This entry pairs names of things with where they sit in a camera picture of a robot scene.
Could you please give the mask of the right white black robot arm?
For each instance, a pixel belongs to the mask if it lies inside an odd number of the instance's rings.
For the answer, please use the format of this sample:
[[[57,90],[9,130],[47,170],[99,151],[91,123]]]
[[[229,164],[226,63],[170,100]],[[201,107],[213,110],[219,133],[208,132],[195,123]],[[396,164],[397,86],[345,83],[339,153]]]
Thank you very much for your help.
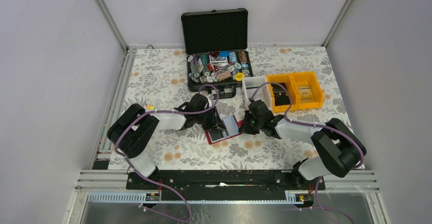
[[[307,188],[321,176],[345,177],[363,164],[367,154],[364,145],[340,119],[332,118],[324,124],[291,120],[285,115],[274,115],[261,100],[249,105],[239,132],[250,135],[263,132],[268,137],[313,145],[318,156],[293,166],[292,182],[299,189]]]

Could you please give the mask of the black credit card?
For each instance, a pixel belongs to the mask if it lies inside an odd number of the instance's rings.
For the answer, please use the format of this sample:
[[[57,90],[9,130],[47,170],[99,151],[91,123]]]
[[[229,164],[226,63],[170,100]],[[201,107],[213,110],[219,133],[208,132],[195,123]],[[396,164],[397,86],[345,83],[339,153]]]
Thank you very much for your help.
[[[212,142],[216,142],[224,138],[224,134],[222,131],[210,131],[209,136]]]

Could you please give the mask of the white grey credit card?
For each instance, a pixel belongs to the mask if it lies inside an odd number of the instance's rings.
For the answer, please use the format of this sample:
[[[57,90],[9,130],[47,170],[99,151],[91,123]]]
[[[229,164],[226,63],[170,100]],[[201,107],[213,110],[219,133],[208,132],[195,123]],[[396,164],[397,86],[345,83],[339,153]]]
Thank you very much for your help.
[[[222,124],[223,124],[223,127],[222,127],[223,130],[221,131],[221,134],[223,137],[228,137],[229,136],[228,127],[225,125],[224,121],[222,121]]]

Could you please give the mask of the white plastic bin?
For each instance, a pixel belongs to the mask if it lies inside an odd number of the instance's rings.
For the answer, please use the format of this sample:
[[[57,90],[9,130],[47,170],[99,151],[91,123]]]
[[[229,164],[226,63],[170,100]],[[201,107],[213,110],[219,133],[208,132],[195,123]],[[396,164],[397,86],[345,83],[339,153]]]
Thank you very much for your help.
[[[260,85],[267,82],[266,76],[253,76],[253,77],[245,77],[241,83],[241,94],[244,100],[244,109],[248,110],[248,106],[251,101],[250,98],[255,93]],[[273,109],[273,101],[272,96],[269,90],[269,85],[262,86],[259,91],[255,94],[254,100],[263,101],[267,108],[272,111]]]

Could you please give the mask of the red leather card holder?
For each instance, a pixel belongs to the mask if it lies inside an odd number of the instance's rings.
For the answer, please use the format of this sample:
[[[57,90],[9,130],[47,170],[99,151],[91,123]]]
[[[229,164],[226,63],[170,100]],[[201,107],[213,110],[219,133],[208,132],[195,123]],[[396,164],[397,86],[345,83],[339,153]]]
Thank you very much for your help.
[[[231,115],[223,118],[222,123],[225,129],[205,131],[209,145],[241,135],[240,127],[243,124],[243,120],[238,121],[234,115]]]

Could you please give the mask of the yellow bin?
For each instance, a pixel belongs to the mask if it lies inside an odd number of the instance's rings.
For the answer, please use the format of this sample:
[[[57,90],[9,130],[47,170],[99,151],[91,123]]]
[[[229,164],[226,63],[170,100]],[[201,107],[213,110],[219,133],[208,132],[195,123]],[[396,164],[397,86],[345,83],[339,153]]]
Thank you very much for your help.
[[[292,73],[267,75],[266,79],[271,82],[269,90],[274,113],[285,112],[289,107],[289,111],[299,110],[300,94]]]
[[[295,110],[318,109],[323,105],[323,91],[313,71],[291,74]]]

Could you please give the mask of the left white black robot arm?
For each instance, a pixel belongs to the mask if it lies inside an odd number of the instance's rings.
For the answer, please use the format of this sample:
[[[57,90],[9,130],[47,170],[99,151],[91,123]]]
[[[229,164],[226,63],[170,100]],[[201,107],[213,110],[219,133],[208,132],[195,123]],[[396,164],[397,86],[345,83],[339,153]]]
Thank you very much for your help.
[[[145,151],[154,132],[162,130],[186,130],[201,125],[204,131],[226,129],[217,108],[210,99],[195,94],[189,102],[184,102],[173,110],[149,110],[132,104],[113,125],[106,136],[114,144],[114,150],[128,162],[139,175],[139,183],[146,189],[157,185],[157,169]]]

